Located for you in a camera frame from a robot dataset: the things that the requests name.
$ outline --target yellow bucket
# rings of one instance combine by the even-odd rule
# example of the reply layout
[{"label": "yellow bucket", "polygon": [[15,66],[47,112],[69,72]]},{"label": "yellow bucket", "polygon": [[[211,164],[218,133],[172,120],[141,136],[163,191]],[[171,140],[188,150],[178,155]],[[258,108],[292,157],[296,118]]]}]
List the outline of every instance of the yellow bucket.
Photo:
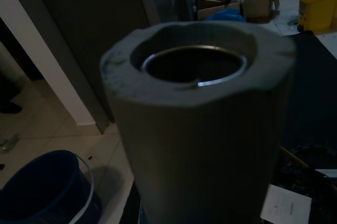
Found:
[{"label": "yellow bucket", "polygon": [[331,26],[337,0],[300,0],[299,25],[304,30],[325,31]]}]

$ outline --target gray cylindrical object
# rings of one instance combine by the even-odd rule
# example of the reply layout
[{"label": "gray cylindrical object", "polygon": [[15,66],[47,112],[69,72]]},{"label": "gray cylindrical object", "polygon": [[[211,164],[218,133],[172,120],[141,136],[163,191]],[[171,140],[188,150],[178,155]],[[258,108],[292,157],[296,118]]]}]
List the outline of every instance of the gray cylindrical object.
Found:
[{"label": "gray cylindrical object", "polygon": [[[221,72],[227,62],[189,50],[196,45],[225,48],[224,58],[244,56],[248,65],[198,86],[233,67]],[[182,70],[194,52],[199,62]],[[163,57],[144,66],[156,54]],[[104,55],[107,97],[150,224],[257,223],[294,58],[290,40],[238,22],[161,24],[134,31]]]}]

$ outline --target bucket handle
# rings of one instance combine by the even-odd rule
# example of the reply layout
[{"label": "bucket handle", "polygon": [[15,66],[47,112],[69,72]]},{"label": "bucket handle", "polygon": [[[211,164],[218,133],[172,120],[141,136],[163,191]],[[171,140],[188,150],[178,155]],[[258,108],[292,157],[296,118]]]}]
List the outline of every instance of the bucket handle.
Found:
[{"label": "bucket handle", "polygon": [[81,158],[79,157],[77,154],[75,154],[85,165],[86,167],[88,168],[88,171],[90,173],[90,182],[91,182],[91,188],[90,188],[90,193],[89,193],[89,197],[84,205],[84,207],[73,217],[73,219],[69,222],[69,224],[75,224],[79,219],[80,217],[82,217],[82,215],[84,214],[84,212],[86,211],[86,209],[88,208],[89,204],[90,204],[90,201],[93,197],[93,194],[94,194],[94,176],[91,172],[91,169],[89,167],[89,165]]}]

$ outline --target white paper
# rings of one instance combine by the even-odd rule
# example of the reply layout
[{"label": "white paper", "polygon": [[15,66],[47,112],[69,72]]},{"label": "white paper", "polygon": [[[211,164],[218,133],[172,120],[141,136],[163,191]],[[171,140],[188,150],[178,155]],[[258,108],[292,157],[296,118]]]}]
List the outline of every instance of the white paper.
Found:
[{"label": "white paper", "polygon": [[329,178],[337,178],[337,170],[320,169],[320,170],[316,170],[316,171],[326,175]]},{"label": "white paper", "polygon": [[274,224],[308,224],[311,198],[270,185],[261,218]]}]

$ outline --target blue bucket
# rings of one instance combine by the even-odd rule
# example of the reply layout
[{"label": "blue bucket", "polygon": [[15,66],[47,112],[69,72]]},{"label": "blue bucket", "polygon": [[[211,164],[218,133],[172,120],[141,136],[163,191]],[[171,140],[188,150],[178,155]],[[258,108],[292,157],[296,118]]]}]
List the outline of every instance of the blue bucket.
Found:
[{"label": "blue bucket", "polygon": [[20,169],[0,191],[0,224],[68,224],[74,223],[78,212],[83,215],[76,224],[96,224],[102,203],[91,190],[75,154],[66,150],[44,154]]}]

